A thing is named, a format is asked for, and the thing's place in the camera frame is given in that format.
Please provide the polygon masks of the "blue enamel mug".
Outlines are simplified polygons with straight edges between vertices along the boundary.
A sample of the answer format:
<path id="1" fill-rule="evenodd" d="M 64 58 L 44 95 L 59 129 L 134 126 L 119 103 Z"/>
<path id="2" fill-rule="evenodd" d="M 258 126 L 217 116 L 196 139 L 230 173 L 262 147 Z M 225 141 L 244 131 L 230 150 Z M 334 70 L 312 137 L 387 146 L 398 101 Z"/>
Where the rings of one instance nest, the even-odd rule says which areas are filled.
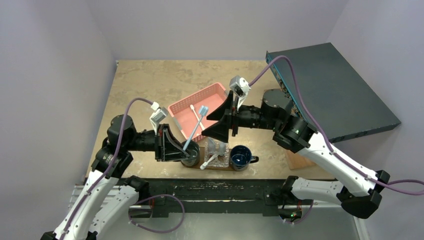
<path id="1" fill-rule="evenodd" d="M 244 171 L 249 164 L 254 164 L 259 161 L 258 156 L 254 156 L 251 150 L 244 145 L 234 146 L 229 153 L 229 165 L 234 171 Z"/>

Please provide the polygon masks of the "white red-capped toothpaste tube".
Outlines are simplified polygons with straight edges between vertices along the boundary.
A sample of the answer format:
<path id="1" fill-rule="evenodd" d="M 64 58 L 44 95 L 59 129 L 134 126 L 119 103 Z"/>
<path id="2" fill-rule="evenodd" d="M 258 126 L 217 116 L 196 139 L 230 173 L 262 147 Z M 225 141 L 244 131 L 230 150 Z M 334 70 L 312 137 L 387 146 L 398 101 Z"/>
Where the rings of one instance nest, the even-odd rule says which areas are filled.
<path id="1" fill-rule="evenodd" d="M 207 138 L 207 155 L 212 156 L 217 153 L 217 144 L 213 138 Z"/>

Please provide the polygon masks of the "dark green enamel mug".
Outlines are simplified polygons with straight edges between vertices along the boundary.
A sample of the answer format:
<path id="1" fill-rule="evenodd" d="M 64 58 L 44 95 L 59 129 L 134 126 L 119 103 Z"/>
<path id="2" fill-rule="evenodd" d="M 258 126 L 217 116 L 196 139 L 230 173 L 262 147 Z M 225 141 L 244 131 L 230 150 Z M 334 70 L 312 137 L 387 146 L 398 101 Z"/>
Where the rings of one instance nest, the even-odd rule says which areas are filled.
<path id="1" fill-rule="evenodd" d="M 188 154 L 186 159 L 181 160 L 185 167 L 194 167 L 200 161 L 200 147 L 195 141 L 190 141 L 185 152 Z"/>

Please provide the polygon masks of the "clear plastic holder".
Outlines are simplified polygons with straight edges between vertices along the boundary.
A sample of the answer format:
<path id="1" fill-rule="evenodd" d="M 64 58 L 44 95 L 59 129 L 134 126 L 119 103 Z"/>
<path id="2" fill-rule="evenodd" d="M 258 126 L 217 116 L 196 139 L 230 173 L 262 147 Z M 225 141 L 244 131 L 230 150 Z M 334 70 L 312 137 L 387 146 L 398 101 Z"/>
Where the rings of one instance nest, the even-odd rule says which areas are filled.
<path id="1" fill-rule="evenodd" d="M 204 162 L 200 169 L 226 168 L 229 166 L 229 145 L 223 142 L 208 143 L 205 148 Z"/>

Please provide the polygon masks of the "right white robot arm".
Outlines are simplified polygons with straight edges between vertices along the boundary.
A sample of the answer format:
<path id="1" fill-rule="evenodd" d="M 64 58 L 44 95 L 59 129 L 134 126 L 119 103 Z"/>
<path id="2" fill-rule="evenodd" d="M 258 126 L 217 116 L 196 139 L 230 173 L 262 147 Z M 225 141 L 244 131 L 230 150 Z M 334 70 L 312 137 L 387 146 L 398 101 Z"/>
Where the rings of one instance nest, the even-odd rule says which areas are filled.
<path id="1" fill-rule="evenodd" d="M 308 158 L 335 177 L 335 181 L 320 181 L 289 176 L 280 191 L 284 202 L 329 202 L 360 219 L 369 218 L 378 209 L 383 187 L 377 181 L 386 184 L 390 175 L 384 170 L 368 169 L 327 144 L 312 124 L 292 114 L 293 102 L 281 90 L 266 90 L 260 107 L 238 106 L 236 101 L 230 91 L 226 100 L 207 116 L 213 124 L 202 131 L 203 136 L 227 143 L 240 127 L 271 130 L 280 147 Z"/>

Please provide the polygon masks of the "oval wooden tray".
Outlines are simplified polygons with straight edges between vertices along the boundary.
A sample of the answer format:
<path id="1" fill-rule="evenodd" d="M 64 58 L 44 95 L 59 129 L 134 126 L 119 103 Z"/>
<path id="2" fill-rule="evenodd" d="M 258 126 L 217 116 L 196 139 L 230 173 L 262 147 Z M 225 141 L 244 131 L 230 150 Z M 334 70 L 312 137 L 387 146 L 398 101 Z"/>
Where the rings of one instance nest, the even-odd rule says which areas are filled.
<path id="1" fill-rule="evenodd" d="M 199 150 L 200 150 L 200 152 L 199 152 L 199 156 L 200 156 L 199 163 L 195 166 L 192 166 L 192 167 L 186 167 L 185 166 L 186 168 L 200 169 L 200 166 L 202 165 L 202 163 L 208 159 L 208 155 L 205 154 L 205 150 L 207 150 L 207 148 L 205 148 L 204 146 L 201 146 L 199 148 Z M 224 156 L 218 156 L 216 159 L 211 161 L 209 163 L 209 165 L 206 167 L 205 170 L 235 171 L 230 165 L 230 152 L 231 152 L 231 150 L 232 149 L 227 146 L 225 155 Z"/>

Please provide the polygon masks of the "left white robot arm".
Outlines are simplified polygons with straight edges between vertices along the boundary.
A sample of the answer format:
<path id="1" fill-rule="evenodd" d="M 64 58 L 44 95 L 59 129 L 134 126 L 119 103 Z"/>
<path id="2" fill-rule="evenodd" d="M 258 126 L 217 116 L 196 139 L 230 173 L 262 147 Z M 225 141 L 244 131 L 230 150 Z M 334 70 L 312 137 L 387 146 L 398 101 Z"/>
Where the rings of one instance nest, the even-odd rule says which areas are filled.
<path id="1" fill-rule="evenodd" d="M 110 123 L 107 137 L 95 155 L 82 192 L 59 226 L 45 232 L 43 240 L 99 240 L 130 206 L 148 203 L 168 194 L 151 195 L 147 180 L 132 175 L 118 187 L 111 200 L 105 198 L 117 186 L 133 161 L 132 152 L 153 152 L 159 162 L 198 163 L 200 147 L 196 142 L 179 142 L 168 124 L 138 132 L 130 116 L 117 115 Z"/>

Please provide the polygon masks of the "pink plastic basket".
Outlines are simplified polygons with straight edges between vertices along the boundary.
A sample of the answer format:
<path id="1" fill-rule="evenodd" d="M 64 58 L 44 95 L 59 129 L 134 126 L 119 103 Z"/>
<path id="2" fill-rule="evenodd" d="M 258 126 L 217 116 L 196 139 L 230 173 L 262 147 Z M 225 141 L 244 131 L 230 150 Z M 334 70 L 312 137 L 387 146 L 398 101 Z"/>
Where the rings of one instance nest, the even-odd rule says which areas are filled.
<path id="1" fill-rule="evenodd" d="M 172 103 L 168 107 L 168 112 L 183 137 L 187 139 L 198 122 L 190 105 L 194 106 L 197 113 L 202 105 L 207 106 L 207 113 L 210 114 L 226 100 L 227 96 L 226 88 L 221 83 L 216 82 Z"/>

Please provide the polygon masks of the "light blue toothbrush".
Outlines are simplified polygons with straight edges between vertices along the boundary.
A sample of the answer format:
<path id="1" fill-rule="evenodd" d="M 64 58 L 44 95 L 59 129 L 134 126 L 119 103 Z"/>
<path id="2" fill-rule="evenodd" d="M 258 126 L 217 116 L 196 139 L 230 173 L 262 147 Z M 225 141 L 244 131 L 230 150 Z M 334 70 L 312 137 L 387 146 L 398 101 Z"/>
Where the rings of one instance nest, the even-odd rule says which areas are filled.
<path id="1" fill-rule="evenodd" d="M 185 142 L 185 144 L 184 144 L 184 146 L 182 148 L 183 151 L 186 151 L 187 150 L 190 142 L 193 139 L 193 136 L 195 135 L 198 127 L 200 126 L 200 123 L 202 122 L 203 118 L 207 115 L 208 111 L 209 111 L 209 108 L 207 106 L 205 106 L 205 105 L 202 105 L 199 108 L 198 114 L 200 115 L 200 117 L 197 119 L 197 123 L 196 123 L 195 127 L 193 128 L 190 136 L 188 137 L 187 141 Z"/>

